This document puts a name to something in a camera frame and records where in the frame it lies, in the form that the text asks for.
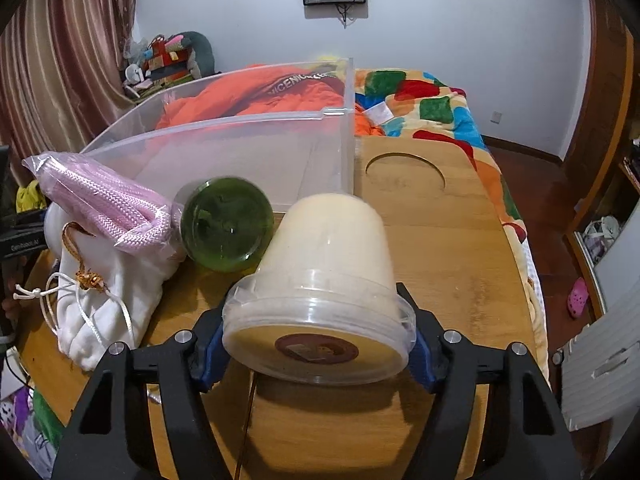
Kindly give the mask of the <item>white drawstring pouch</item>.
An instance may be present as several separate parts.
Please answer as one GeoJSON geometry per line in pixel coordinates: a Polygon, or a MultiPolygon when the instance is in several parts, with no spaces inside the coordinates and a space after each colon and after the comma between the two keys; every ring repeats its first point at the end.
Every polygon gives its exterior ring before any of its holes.
{"type": "Polygon", "coordinates": [[[74,226],[59,206],[44,218],[44,235],[60,267],[42,287],[15,287],[15,300],[36,300],[58,351],[88,372],[121,341],[138,348],[182,255],[137,257],[74,226]]]}

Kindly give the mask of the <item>cream tub clear lid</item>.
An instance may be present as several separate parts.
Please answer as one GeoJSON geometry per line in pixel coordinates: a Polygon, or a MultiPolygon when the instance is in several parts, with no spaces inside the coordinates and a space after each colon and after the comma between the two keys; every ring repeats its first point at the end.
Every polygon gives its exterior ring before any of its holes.
{"type": "Polygon", "coordinates": [[[222,320],[233,359],[302,384],[380,382],[406,368],[416,344],[383,220],[350,194],[295,203],[256,271],[228,293],[222,320]]]}

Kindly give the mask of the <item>green round bottle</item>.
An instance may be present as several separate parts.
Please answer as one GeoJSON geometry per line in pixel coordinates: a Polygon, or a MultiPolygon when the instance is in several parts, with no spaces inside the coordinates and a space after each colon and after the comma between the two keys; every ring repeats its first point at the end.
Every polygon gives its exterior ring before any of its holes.
{"type": "Polygon", "coordinates": [[[176,197],[179,231],[186,254],[220,273],[246,271],[259,262],[274,232],[265,193],[238,177],[195,182],[176,197]]]}

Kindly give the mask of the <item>pink croc shoe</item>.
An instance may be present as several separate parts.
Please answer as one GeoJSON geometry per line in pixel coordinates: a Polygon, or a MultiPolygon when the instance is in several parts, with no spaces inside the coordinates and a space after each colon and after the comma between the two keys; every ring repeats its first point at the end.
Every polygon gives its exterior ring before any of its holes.
{"type": "Polygon", "coordinates": [[[589,300],[588,287],[583,278],[578,278],[567,296],[567,311],[572,318],[580,318],[589,300]]]}

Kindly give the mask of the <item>colourful patchwork blanket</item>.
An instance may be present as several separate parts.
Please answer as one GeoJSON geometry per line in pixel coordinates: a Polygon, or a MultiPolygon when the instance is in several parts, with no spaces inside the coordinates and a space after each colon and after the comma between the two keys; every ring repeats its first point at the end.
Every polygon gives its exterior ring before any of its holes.
{"type": "Polygon", "coordinates": [[[360,68],[355,72],[358,136],[411,138],[457,145],[468,156],[495,206],[514,255],[532,322],[534,357],[549,376],[544,297],[529,247],[525,222],[494,156],[471,114],[464,90],[420,70],[360,68]]]}

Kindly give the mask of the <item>clear plastic storage bin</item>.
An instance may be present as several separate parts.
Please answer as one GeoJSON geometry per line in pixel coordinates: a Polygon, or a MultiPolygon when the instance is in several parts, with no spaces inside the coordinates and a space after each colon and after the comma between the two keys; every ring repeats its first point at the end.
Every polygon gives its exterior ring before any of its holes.
{"type": "Polygon", "coordinates": [[[106,128],[85,154],[171,200],[195,182],[238,177],[257,185],[274,211],[303,197],[354,188],[354,63],[328,66],[345,79],[345,104],[320,112],[240,115],[157,129],[164,106],[196,96],[219,74],[158,92],[106,128]]]}

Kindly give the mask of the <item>striped brown curtain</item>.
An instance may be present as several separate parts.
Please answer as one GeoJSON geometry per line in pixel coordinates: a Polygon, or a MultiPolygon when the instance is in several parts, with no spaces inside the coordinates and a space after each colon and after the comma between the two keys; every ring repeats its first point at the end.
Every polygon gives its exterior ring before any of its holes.
{"type": "Polygon", "coordinates": [[[79,152],[129,112],[122,88],[136,0],[23,0],[1,33],[1,142],[24,158],[79,152]]]}

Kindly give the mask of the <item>plush toy pile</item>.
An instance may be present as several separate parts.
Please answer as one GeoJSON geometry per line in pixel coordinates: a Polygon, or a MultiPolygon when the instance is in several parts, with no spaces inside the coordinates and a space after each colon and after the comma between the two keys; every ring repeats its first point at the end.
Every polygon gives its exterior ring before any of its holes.
{"type": "Polygon", "coordinates": [[[130,44],[125,61],[122,90],[135,101],[216,74],[212,45],[204,35],[192,30],[130,44]]]}

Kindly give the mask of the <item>orange puffer jacket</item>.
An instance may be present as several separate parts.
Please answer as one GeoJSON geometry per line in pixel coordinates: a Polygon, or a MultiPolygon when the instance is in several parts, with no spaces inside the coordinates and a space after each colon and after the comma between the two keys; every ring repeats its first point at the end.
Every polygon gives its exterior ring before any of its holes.
{"type": "Polygon", "coordinates": [[[164,106],[155,128],[240,115],[320,112],[345,104],[345,79],[328,66],[255,65],[223,74],[196,96],[164,106]]]}

